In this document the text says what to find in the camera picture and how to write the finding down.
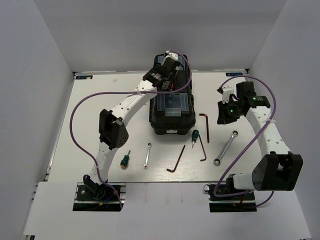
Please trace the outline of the black plastic toolbox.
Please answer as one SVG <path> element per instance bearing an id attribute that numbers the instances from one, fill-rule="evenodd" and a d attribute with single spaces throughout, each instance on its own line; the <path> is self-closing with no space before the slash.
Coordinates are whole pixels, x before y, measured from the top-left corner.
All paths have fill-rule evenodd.
<path id="1" fill-rule="evenodd" d="M 152 98 L 149 123 L 156 135 L 186 135 L 196 123 L 192 83 L 179 93 L 159 94 Z"/>

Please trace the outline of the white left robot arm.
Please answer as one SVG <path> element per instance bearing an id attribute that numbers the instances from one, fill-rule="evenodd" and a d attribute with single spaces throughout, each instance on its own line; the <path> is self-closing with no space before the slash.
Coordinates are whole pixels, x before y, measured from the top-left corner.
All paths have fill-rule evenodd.
<path id="1" fill-rule="evenodd" d="M 103 109 L 99 114 L 99 149 L 94 158 L 94 166 L 88 174 L 93 183 L 88 193 L 99 200 L 105 196 L 106 187 L 102 183 L 108 181 L 108 173 L 117 150 L 124 146 L 129 138 L 126 129 L 132 117 L 149 100 L 160 93 L 171 93 L 173 81 L 181 66 L 179 57 L 169 52 L 159 65 L 149 70 L 136 87 L 128 92 L 127 97 L 111 110 Z"/>

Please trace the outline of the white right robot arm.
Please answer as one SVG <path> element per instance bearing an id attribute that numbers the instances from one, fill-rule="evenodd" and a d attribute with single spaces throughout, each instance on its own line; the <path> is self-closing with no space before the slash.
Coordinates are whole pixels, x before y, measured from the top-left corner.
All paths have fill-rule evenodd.
<path id="1" fill-rule="evenodd" d="M 292 191 L 303 166 L 302 156 L 294 154 L 281 137 L 274 112 L 266 96 L 257 95 L 252 81 L 233 89 L 221 86 L 217 124 L 226 125 L 244 116 L 258 142 L 261 160 L 249 173 L 235 173 L 226 179 L 225 194 L 236 200 L 246 191 Z"/>

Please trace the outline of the brown hex key upper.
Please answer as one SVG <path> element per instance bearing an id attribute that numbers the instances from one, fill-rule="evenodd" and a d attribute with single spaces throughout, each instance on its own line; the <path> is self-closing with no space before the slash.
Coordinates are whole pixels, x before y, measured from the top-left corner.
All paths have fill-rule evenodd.
<path id="1" fill-rule="evenodd" d="M 207 143 L 209 144 L 210 143 L 209 117 L 205 113 L 200 113 L 199 116 L 205 118 L 206 139 L 207 139 Z"/>

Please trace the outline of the brown hex key middle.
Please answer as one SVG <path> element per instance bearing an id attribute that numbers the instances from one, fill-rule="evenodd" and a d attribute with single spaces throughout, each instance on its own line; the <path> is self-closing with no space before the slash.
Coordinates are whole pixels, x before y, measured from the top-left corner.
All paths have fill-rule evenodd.
<path id="1" fill-rule="evenodd" d="M 202 149 L 202 153 L 203 153 L 203 158 L 200 159 L 199 161 L 200 162 L 204 162 L 204 161 L 207 160 L 207 154 L 206 154 L 206 151 L 205 151 L 204 144 L 203 144 L 201 136 L 199 135 L 198 138 L 199 138 L 201 149 Z"/>

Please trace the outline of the small green stubby screwdriver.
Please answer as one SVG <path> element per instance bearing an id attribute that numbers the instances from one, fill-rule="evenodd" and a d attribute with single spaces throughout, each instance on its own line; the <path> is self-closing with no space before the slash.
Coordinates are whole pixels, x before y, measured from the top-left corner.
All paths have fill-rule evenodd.
<path id="1" fill-rule="evenodd" d="M 191 142 L 192 142 L 192 148 L 194 147 L 198 137 L 199 137 L 199 131 L 197 129 L 194 129 L 192 131 L 192 134 L 191 134 Z"/>

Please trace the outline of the large silver ratchet wrench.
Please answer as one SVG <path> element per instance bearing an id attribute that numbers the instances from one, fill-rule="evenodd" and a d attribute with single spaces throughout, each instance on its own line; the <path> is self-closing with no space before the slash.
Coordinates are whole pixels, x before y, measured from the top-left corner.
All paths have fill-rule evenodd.
<path id="1" fill-rule="evenodd" d="M 227 150 L 229 149 L 230 145 L 232 144 L 232 142 L 234 141 L 234 139 L 239 135 L 238 131 L 233 130 L 231 133 L 231 136 L 229 138 L 229 140 L 227 141 L 227 143 L 224 145 L 223 149 L 221 150 L 221 152 L 219 153 L 219 155 L 213 160 L 213 164 L 216 167 L 219 167 L 221 165 L 222 159 L 225 156 Z"/>

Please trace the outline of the small silver ratchet wrench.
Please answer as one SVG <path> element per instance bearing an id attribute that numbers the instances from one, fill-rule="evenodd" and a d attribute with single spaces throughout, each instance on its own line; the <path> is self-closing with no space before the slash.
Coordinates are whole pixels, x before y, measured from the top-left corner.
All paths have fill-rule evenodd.
<path id="1" fill-rule="evenodd" d="M 145 157 L 145 163 L 143 165 L 143 168 L 146 170 L 148 168 L 148 161 L 150 157 L 150 151 L 151 151 L 152 143 L 147 144 L 147 151 L 146 151 L 146 157 Z"/>

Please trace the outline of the green screwdriver orange cap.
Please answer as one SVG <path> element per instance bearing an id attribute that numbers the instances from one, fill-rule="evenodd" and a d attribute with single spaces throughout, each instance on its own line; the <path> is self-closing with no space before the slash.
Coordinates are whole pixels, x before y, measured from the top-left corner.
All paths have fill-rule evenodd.
<path id="1" fill-rule="evenodd" d="M 122 169 L 126 169 L 128 167 L 129 160 L 130 160 L 130 153 L 131 153 L 131 151 L 129 150 L 128 153 L 121 160 L 120 166 Z"/>

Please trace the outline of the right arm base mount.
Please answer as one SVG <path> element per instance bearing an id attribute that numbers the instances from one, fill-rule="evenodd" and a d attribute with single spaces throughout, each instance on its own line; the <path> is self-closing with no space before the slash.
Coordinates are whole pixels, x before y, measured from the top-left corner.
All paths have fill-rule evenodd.
<path id="1" fill-rule="evenodd" d="M 203 186 L 203 192 L 208 195 L 209 211 L 211 213 L 242 213 L 256 212 L 256 199 L 253 192 L 229 197 L 217 197 L 214 195 L 216 185 L 207 183 Z"/>

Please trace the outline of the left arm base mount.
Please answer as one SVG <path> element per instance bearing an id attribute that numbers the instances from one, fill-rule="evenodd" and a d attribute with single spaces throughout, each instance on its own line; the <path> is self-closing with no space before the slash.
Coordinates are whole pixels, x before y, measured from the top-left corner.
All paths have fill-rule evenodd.
<path id="1" fill-rule="evenodd" d="M 116 194 L 105 185 L 94 194 L 83 183 L 76 187 L 72 210 L 74 212 L 120 212 L 121 206 Z"/>

